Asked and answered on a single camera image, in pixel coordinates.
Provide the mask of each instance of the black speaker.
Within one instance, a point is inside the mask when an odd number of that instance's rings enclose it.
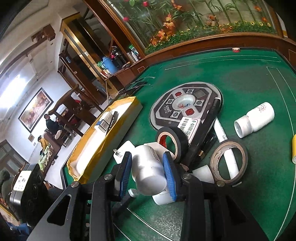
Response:
[[[53,200],[38,164],[26,164],[10,194],[10,207],[22,223],[35,227]]]

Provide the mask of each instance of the barcode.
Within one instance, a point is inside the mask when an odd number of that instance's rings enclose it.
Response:
[[[102,121],[102,123],[100,124],[100,126],[106,131],[109,127],[109,125],[107,124],[107,122],[105,120]]]
[[[180,129],[181,129],[182,131],[184,131],[185,126],[186,126],[186,124],[187,124],[188,121],[189,121],[188,118],[185,118],[185,119],[184,119],[183,123],[182,123],[181,126],[180,126]]]

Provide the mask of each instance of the blue thermos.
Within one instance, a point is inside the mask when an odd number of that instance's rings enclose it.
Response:
[[[103,57],[103,65],[111,74],[115,74],[118,71],[117,67],[112,63],[109,57]]]

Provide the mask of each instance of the green jacket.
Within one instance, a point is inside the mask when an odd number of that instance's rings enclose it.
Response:
[[[12,190],[13,178],[6,170],[0,171],[0,196],[3,197],[7,205],[9,205],[9,193]]]

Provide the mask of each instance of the blue gripper pad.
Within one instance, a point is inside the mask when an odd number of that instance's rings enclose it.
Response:
[[[165,170],[165,177],[167,179],[170,196],[172,197],[173,201],[176,201],[177,199],[176,182],[170,166],[170,160],[171,160],[171,163],[173,163],[170,153],[165,152],[163,154],[163,168]]]
[[[131,165],[132,165],[132,155],[130,152],[126,152],[124,154],[124,157],[122,159],[122,165],[123,167],[123,174],[122,178],[120,180],[120,191],[119,191],[119,196],[123,198],[126,194],[126,190],[128,187],[128,179],[131,173]]]

